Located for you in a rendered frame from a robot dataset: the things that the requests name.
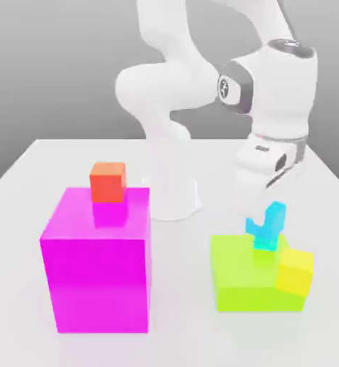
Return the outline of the small cyan cube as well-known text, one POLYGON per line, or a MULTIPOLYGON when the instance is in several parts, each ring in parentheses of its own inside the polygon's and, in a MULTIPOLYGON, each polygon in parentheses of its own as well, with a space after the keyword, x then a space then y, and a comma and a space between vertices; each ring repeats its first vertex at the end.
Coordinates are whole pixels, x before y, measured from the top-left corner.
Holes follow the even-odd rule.
POLYGON ((254 236, 254 248, 276 252, 279 235, 285 226, 286 205, 274 201, 265 211, 264 223, 257 225, 250 218, 246 219, 245 230, 254 236))

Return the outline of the large magenta box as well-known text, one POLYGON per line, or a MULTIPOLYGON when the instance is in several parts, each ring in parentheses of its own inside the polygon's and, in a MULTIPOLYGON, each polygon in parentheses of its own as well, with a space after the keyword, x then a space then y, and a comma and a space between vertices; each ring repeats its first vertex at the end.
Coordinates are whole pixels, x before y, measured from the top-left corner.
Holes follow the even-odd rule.
POLYGON ((40 237, 59 333, 147 333, 151 302, 150 191, 94 203, 68 188, 40 237))

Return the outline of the small yellow cube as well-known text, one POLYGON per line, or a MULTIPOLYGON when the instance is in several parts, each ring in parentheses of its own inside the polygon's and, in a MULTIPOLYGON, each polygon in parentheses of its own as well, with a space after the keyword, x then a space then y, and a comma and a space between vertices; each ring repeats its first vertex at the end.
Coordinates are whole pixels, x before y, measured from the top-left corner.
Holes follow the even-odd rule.
POLYGON ((314 273, 314 254, 285 247, 278 265, 276 289, 307 297, 314 273))

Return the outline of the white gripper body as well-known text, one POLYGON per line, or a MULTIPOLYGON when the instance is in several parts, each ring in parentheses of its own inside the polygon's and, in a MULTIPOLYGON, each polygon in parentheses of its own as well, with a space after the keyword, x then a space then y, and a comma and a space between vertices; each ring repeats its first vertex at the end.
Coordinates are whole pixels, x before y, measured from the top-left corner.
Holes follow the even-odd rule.
POLYGON ((264 221, 267 208, 283 200, 296 181, 296 168, 275 177, 238 168, 234 177, 235 207, 246 218, 264 221))

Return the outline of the large lime green box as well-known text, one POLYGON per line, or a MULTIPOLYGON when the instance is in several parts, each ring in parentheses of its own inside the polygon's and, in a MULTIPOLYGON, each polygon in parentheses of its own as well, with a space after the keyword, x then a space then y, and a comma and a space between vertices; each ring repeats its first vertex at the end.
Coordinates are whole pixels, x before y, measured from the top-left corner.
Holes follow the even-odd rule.
POLYGON ((305 297, 277 289, 282 251, 289 249, 279 237, 275 252, 254 248, 252 235, 213 235, 211 273, 219 312, 300 312, 305 297))

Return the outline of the small orange-red cube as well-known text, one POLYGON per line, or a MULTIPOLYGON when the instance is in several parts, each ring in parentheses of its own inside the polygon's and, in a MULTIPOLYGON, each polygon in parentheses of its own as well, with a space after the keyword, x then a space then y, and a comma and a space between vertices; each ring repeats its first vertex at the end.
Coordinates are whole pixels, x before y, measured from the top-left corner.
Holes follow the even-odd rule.
POLYGON ((90 172, 90 188, 94 203, 123 202, 126 170, 123 162, 96 162, 90 172))

